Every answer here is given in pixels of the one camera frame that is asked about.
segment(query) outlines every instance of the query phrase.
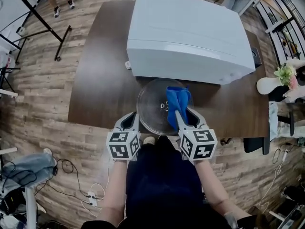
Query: shoe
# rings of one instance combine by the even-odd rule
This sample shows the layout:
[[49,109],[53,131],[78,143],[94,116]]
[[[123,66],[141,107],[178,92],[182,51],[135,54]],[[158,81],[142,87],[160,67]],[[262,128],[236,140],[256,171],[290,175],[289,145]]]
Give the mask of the shoe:
[[54,17],[57,18],[59,16],[59,11],[61,10],[61,8],[59,6],[57,6],[56,8],[54,8]]
[[73,2],[73,0],[69,0],[68,4],[69,4],[70,9],[74,9],[75,8],[75,3]]
[[147,144],[147,143],[155,145],[156,144],[156,139],[154,139],[153,136],[149,136],[149,137],[145,138],[144,142],[143,142],[143,144]]

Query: vase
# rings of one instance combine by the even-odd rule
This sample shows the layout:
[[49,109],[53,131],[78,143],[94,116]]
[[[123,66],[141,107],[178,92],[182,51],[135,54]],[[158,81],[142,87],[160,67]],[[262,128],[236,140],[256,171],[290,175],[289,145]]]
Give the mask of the vase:
[[281,83],[279,77],[276,78],[264,77],[257,81],[256,88],[261,95],[266,95],[272,92],[276,87],[282,85],[283,84]]

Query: blue towel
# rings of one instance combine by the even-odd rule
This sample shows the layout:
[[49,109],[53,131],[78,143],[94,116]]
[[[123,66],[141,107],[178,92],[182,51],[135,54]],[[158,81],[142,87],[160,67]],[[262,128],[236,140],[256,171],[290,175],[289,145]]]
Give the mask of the blue towel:
[[191,98],[191,93],[184,87],[168,86],[166,97],[168,102],[167,121],[175,130],[178,130],[175,111],[178,110],[187,123],[186,107]]

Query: pink flower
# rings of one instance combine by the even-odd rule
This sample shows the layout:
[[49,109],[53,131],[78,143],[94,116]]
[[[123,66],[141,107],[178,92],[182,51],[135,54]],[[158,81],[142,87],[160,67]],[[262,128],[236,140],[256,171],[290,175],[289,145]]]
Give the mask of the pink flower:
[[298,88],[299,84],[298,84],[297,79],[294,75],[290,76],[288,86],[289,86],[290,89]]

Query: dark wooden table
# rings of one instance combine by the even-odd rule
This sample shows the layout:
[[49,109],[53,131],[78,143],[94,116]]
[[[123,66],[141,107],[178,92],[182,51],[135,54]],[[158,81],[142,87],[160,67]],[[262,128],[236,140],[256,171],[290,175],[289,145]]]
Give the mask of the dark wooden table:
[[[71,94],[68,121],[113,128],[123,115],[136,110],[137,97],[153,78],[135,78],[125,68],[126,45],[134,1],[102,4],[87,37]],[[262,53],[257,37],[251,46]],[[256,82],[265,77],[264,64],[227,85],[181,81],[189,86],[196,111],[218,137],[265,137],[268,134],[268,97]]]

